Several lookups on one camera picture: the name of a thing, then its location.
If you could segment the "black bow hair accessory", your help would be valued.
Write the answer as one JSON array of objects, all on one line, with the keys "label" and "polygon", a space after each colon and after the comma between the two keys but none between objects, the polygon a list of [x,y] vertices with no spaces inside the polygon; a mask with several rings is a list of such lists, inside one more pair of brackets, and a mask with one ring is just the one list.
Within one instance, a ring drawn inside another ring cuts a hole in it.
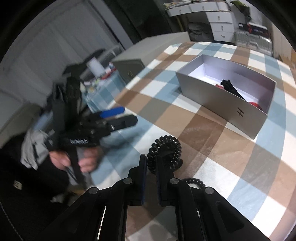
[{"label": "black bow hair accessory", "polygon": [[242,95],[235,89],[235,87],[232,85],[232,83],[230,82],[230,80],[225,80],[223,79],[220,84],[223,86],[224,90],[226,90],[227,92],[230,92],[231,94],[245,100]]}]

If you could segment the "red clear hair clip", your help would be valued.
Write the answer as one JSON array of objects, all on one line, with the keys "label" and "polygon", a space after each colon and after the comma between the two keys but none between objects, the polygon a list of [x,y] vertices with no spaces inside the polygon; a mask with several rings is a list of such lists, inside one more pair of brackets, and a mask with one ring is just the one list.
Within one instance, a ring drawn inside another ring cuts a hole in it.
[{"label": "red clear hair clip", "polygon": [[256,102],[249,102],[251,105],[255,106],[256,108],[262,110],[261,106],[259,104],[257,104]]}]

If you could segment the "grey bedside nightstand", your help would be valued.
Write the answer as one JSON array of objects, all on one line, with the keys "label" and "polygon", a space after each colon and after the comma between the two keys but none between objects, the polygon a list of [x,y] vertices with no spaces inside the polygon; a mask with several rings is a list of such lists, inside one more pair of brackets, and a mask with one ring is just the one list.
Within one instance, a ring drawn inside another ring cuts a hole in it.
[{"label": "grey bedside nightstand", "polygon": [[189,40],[190,38],[187,32],[148,37],[116,56],[111,62],[125,83],[129,83],[168,46],[182,44],[189,42]]}]

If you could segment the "plaid bed sheet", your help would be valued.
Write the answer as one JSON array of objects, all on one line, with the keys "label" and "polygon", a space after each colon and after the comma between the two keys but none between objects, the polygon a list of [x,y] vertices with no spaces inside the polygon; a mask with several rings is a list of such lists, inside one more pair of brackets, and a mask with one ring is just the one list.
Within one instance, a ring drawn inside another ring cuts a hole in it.
[{"label": "plaid bed sheet", "polygon": [[[176,71],[199,55],[240,63],[276,81],[268,117],[255,139],[181,95]],[[171,45],[113,101],[137,125],[101,141],[104,156],[91,178],[104,189],[125,178],[159,137],[182,145],[178,178],[216,189],[271,240],[295,226],[295,69],[261,53],[218,43]]]}]

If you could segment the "silver grey cardboard box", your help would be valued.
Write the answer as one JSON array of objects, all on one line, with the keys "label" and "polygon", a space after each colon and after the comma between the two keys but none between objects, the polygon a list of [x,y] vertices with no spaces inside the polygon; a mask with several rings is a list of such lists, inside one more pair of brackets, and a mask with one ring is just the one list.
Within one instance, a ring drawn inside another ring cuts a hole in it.
[{"label": "silver grey cardboard box", "polygon": [[[201,55],[176,72],[183,96],[221,116],[250,138],[255,138],[267,119],[276,82],[241,64]],[[224,90],[230,80],[245,99]],[[256,102],[262,110],[251,105]]]}]

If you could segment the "white dressing desk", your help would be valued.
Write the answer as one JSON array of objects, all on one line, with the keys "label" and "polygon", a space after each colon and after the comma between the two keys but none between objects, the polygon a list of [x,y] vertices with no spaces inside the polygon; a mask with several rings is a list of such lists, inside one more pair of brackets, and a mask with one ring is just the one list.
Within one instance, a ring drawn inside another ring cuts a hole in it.
[{"label": "white dressing desk", "polygon": [[227,1],[182,2],[166,9],[170,17],[185,16],[187,21],[210,25],[216,42],[235,42],[237,22]]}]

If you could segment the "silver aluminium suitcase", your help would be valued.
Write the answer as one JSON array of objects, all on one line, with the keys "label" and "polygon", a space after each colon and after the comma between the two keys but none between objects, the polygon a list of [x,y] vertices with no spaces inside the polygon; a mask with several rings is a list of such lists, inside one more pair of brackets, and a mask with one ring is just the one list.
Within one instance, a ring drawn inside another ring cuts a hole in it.
[{"label": "silver aluminium suitcase", "polygon": [[268,56],[273,55],[273,44],[269,38],[250,34],[247,31],[236,31],[234,38],[236,46],[248,48]]}]

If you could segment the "black red shoe box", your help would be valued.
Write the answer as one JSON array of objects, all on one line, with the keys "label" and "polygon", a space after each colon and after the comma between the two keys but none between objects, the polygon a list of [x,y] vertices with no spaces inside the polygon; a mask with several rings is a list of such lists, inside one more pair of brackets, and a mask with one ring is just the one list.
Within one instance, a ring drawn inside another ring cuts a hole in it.
[{"label": "black red shoe box", "polygon": [[246,24],[239,23],[238,28],[240,30],[244,30],[244,31],[246,31],[250,34],[253,34],[253,35],[260,35],[260,36],[266,37],[266,38],[269,37],[268,28],[265,26],[262,26],[262,25],[254,24],[251,22],[248,22]]}]

